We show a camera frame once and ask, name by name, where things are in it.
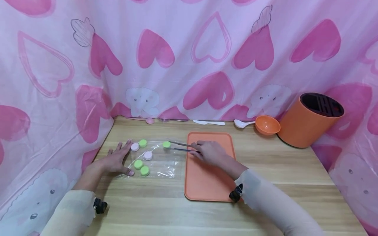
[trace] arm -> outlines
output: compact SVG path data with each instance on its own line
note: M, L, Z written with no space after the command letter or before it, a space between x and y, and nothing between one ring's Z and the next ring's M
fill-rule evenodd
M108 155L90 164L78 182L60 201L53 216L43 229L41 236L50 235L84 235L95 217L93 203L95 191L101 177L109 172L122 172L134 175L134 172L123 166L122 161L129 152L131 141L123 148L119 143L115 152L109 150Z
M236 185L243 184L245 204L264 213L285 236L324 235L317 222L300 205L271 182L228 156L218 143L199 141L192 145L201 154L191 154L223 169Z

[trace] tweezers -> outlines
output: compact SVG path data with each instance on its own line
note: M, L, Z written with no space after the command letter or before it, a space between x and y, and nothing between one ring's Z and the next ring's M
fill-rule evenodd
M192 145L188 145L188 144L184 144L184 143L178 143L178 142L173 142L173 141L170 141L170 143L174 143L174 144L185 146L185 147L194 148ZM196 152L200 153L200 151L197 151L197 150L188 150L188 149L181 149L181 148L167 148L167 149L177 150L177 151L186 151L186 152L196 151Z

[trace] person's left hand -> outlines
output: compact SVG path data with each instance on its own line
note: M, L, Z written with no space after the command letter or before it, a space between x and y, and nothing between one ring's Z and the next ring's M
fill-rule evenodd
M133 176L134 171L123 166L123 159L130 151L131 147L131 140L129 139L125 145L122 147L122 142L119 142L115 151L113 149L109 149L108 155L96 162L100 164L105 172L121 172L128 176Z

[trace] orange tray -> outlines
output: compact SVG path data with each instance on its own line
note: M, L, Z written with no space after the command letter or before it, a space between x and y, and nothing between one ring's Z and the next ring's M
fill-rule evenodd
M190 132L187 143L217 141L235 160L234 145L228 133ZM223 170L208 165L192 154L186 155L185 197L193 201L232 202L230 192L235 182Z

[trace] orange bowl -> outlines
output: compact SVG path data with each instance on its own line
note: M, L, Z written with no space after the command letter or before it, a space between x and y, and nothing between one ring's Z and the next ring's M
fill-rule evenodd
M280 123L271 116L258 116L255 127L263 135L273 135L281 130Z

